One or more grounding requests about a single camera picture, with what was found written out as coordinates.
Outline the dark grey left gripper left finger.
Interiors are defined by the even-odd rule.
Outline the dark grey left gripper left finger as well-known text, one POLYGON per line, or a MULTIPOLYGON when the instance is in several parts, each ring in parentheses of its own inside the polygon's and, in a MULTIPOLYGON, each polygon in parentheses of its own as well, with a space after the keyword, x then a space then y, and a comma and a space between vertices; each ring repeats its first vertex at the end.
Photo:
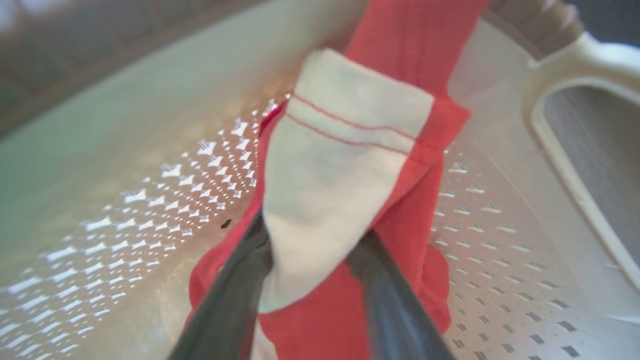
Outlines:
POLYGON ((263 281, 273 266, 258 210, 167 360, 250 360, 263 281))

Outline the red and white garment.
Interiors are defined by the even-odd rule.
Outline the red and white garment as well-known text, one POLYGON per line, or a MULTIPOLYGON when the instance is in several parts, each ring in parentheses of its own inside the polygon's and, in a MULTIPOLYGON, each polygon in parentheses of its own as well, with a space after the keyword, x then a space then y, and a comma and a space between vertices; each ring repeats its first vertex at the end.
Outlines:
POLYGON ((345 50, 306 57, 290 99, 260 124, 249 207, 190 274, 185 328, 261 210, 273 266, 250 360, 371 360, 346 263, 369 231, 448 332, 450 267, 430 237, 445 150, 470 117, 448 85, 488 4, 368 0, 345 50))

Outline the white plastic laundry basket brown rim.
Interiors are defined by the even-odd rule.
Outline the white plastic laundry basket brown rim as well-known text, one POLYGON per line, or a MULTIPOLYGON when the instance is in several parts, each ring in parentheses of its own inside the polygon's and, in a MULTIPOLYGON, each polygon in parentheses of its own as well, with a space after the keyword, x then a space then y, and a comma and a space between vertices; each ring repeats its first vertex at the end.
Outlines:
MULTIPOLYGON (((166 360, 249 208, 263 120, 369 0, 0 0, 0 360, 166 360)), ((489 0, 448 94, 430 243, 455 360, 640 360, 640 166, 580 89, 640 106, 640 48, 564 0, 489 0)))

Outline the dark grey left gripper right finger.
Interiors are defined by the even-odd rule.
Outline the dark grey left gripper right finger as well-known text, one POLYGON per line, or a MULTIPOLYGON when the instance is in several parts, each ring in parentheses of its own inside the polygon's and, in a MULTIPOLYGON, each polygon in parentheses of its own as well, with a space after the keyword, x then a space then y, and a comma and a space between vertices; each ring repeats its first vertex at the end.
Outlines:
POLYGON ((370 360, 456 360, 374 230, 346 264, 361 287, 370 360))

